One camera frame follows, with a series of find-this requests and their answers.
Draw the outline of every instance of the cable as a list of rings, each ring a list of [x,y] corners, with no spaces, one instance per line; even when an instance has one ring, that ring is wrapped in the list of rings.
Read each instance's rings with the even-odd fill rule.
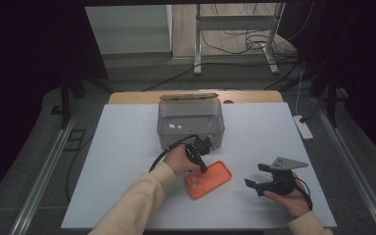
[[[262,34],[248,35],[248,33],[246,33],[246,45],[247,45],[248,48],[254,49],[254,50],[258,50],[258,49],[264,48],[264,46],[266,45],[267,41],[254,41],[254,40],[250,39],[252,37],[265,37],[265,38],[267,38],[266,35],[262,35]],[[258,44],[258,48],[254,48],[253,47],[256,43]]]
[[[211,4],[211,9],[212,9],[213,13],[218,16],[218,9],[216,8],[216,4]]]
[[[70,173],[71,173],[72,166],[73,166],[75,160],[77,159],[78,155],[80,154],[81,150],[84,149],[84,147],[93,139],[93,137],[94,137],[94,135],[90,136],[86,140],[86,142],[77,150],[77,153],[75,153],[75,155],[72,158],[72,161],[70,163],[69,170],[67,171],[67,178],[66,178],[66,185],[65,185],[65,193],[66,193],[66,197],[67,197],[68,202],[71,201],[69,181],[70,181]]]
[[[257,6],[258,4],[257,3],[255,3],[255,8],[253,9],[253,12],[252,12],[252,15],[254,15],[255,14],[255,10],[256,10],[256,6]]]
[[[254,15],[255,14],[255,12],[256,12],[256,7],[258,6],[258,3],[255,3],[255,7],[253,8],[253,12],[252,12],[252,15]]]
[[[96,85],[99,88],[102,88],[103,90],[109,92],[110,94],[113,94],[115,92],[123,92],[122,90],[116,90],[113,87],[110,87],[109,85],[103,83],[99,79],[95,79],[94,77],[82,72],[81,70],[75,70],[75,73],[79,76],[82,76],[85,80],[92,83],[93,85]]]
[[[152,163],[151,165],[151,168],[149,169],[149,172],[151,172],[155,166],[157,166],[158,162],[167,154],[169,153],[169,151],[171,151],[172,149],[176,148],[178,145],[182,144],[182,142],[184,142],[185,140],[189,139],[189,138],[193,138],[195,137],[196,139],[199,139],[200,137],[196,134],[192,134],[192,135],[188,135],[187,137],[184,137],[182,139],[179,139],[177,140],[175,143],[169,145],[167,147],[167,149],[165,149],[163,152],[161,152],[161,154],[155,159],[155,161]]]
[[[301,79],[299,80],[299,89],[298,89],[298,97],[296,98],[295,103],[295,115],[298,115],[298,102],[299,102],[299,96],[301,95],[301,87],[302,87],[302,75],[304,74],[304,70],[301,72]]]
[[[276,43],[276,41],[275,40],[273,40],[272,41],[273,43],[272,43],[272,50],[273,50],[273,56],[282,56],[282,57],[288,57],[289,55],[289,53],[293,53],[293,56],[290,56],[290,57],[294,57],[294,58],[297,58],[298,57],[298,55],[299,55],[299,53],[296,51],[296,50],[294,50],[294,51],[284,51],[284,52],[281,52],[280,51],[280,49],[279,48],[277,48],[277,43]]]
[[[313,118],[313,117],[315,116],[315,114],[316,114],[316,112],[317,112],[317,110],[318,110],[318,108],[319,108],[320,101],[321,101],[321,99],[322,99],[322,94],[319,94],[319,98],[318,98],[318,99],[319,99],[319,100],[318,100],[318,102],[317,102],[317,104],[316,104],[316,108],[315,108],[315,110],[312,112],[312,114],[311,114],[309,117],[302,117],[302,118],[299,120],[301,123],[304,123],[304,122],[306,122],[307,120],[309,120],[309,119],[311,119],[311,118]]]
[[[298,177],[295,177],[295,179],[298,179],[299,181],[301,181],[305,185],[307,192],[305,192],[305,190],[303,188],[299,187],[298,185],[296,186],[296,189],[302,194],[302,196],[305,197],[307,205],[309,206],[309,209],[312,211],[313,202],[312,202],[312,199],[310,198],[309,187],[307,186],[307,184],[303,180],[299,179]]]
[[[282,44],[282,43],[284,43],[284,42],[287,42],[287,41],[291,40],[292,38],[296,37],[299,33],[301,33],[302,30],[304,30],[304,28],[305,28],[307,22],[309,21],[310,15],[311,15],[311,13],[312,13],[313,4],[314,4],[314,3],[312,2],[312,4],[310,5],[309,13],[307,14],[306,20],[305,20],[304,24],[302,25],[301,29],[299,29],[299,31],[298,31],[297,33],[295,33],[295,35],[289,37],[288,39],[285,39],[284,41],[280,42],[279,44]]]
[[[276,85],[277,83],[282,82],[284,79],[286,79],[286,77],[295,69],[295,67],[298,65],[298,63],[299,63],[299,61],[296,61],[293,64],[293,66],[291,67],[291,69],[282,78],[280,78],[276,82],[271,83],[270,85],[266,86],[263,90],[268,90],[270,87],[272,87],[272,86]]]
[[[272,15],[271,12],[270,12],[270,10],[268,10],[267,3],[264,3],[264,7],[266,8],[268,14],[269,14],[269,15]]]
[[[207,46],[209,46],[209,47],[211,47],[211,48],[213,48],[213,49],[216,49],[216,50],[219,50],[219,51],[222,51],[222,52],[228,53],[228,54],[239,55],[239,54],[243,54],[243,53],[246,53],[246,52],[250,51],[250,48],[247,48],[246,50],[241,51],[241,52],[230,52],[230,51],[224,50],[224,49],[222,49],[222,48],[219,48],[219,47],[216,47],[216,46],[212,46],[212,45],[210,45],[210,44],[206,41],[206,38],[204,37],[204,34],[203,34],[203,31],[202,31],[202,30],[201,30],[201,36],[203,37],[204,43],[206,43]]]
[[[247,6],[247,3],[243,3],[243,10],[241,10],[241,12],[239,13],[239,15],[241,15],[244,11],[246,11],[246,15],[247,15],[246,6]]]
[[[290,65],[290,64],[291,64],[291,63],[273,64],[273,65]],[[231,63],[200,63],[200,64],[197,64],[197,65],[195,65],[195,66],[193,66],[193,67],[190,67],[188,70],[185,70],[185,71],[183,71],[183,72],[180,73],[180,74],[177,74],[177,75],[175,75],[175,76],[173,76],[173,77],[171,77],[171,78],[168,78],[168,79],[166,79],[166,80],[164,80],[164,81],[161,81],[160,83],[157,83],[157,84],[155,84],[155,85],[152,85],[152,86],[150,86],[150,87],[148,87],[148,88],[145,88],[145,89],[142,90],[142,92],[145,92],[145,91],[151,90],[151,89],[153,89],[153,88],[155,88],[155,87],[157,87],[157,86],[160,86],[160,85],[165,84],[165,83],[167,83],[167,82],[169,82],[169,81],[172,81],[172,80],[178,78],[179,76],[181,76],[181,75],[187,73],[188,71],[192,70],[193,68],[195,68],[195,67],[197,67],[197,66],[203,66],[203,65],[224,65],[224,66],[236,66],[236,67],[249,67],[249,68],[253,68],[253,67],[265,67],[265,66],[267,66],[267,65],[272,65],[272,64],[271,64],[271,63],[267,63],[267,64],[261,64],[261,65],[240,65],[240,64],[231,64]]]

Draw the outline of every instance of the gray plastic box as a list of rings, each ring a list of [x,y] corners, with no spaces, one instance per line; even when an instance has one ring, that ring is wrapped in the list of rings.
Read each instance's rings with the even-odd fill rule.
[[[183,137],[197,134],[202,139],[209,137],[211,147],[219,148],[225,127],[221,104],[216,97],[214,93],[161,97],[158,112],[161,147],[166,149]]]

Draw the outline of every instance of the dark background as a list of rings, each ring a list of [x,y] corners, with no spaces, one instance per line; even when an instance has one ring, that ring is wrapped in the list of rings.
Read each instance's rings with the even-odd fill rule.
[[[77,71],[108,78],[83,7],[0,1],[0,181],[34,127],[43,96],[62,76],[79,80]]]
[[[284,30],[300,28],[308,7],[287,4],[279,33],[296,32]],[[292,40],[307,62],[316,66],[329,55],[353,7],[315,5],[307,27]],[[376,145],[376,2],[357,18],[331,69],[349,93],[352,118]],[[44,94],[60,86],[62,76],[80,80],[77,71],[108,78],[82,6],[0,1],[0,181],[34,127]]]

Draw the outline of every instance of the human arm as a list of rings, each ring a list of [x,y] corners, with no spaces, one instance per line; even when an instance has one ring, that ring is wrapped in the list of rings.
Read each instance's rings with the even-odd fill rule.
[[[296,183],[304,189],[301,181],[297,178]],[[285,207],[286,211],[295,219],[287,223],[294,235],[332,235],[332,230],[325,229],[315,217],[313,211],[309,209],[307,201],[298,190],[286,196],[281,196],[273,192],[264,191],[264,196],[274,200]]]
[[[162,204],[165,188],[175,180],[175,174],[199,168],[186,158],[185,146],[179,145],[151,172],[136,179],[90,234],[142,234],[149,216]]]

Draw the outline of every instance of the wall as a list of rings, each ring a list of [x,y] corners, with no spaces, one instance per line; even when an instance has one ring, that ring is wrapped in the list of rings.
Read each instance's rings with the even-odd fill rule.
[[[169,6],[87,7],[102,54],[170,52]]]

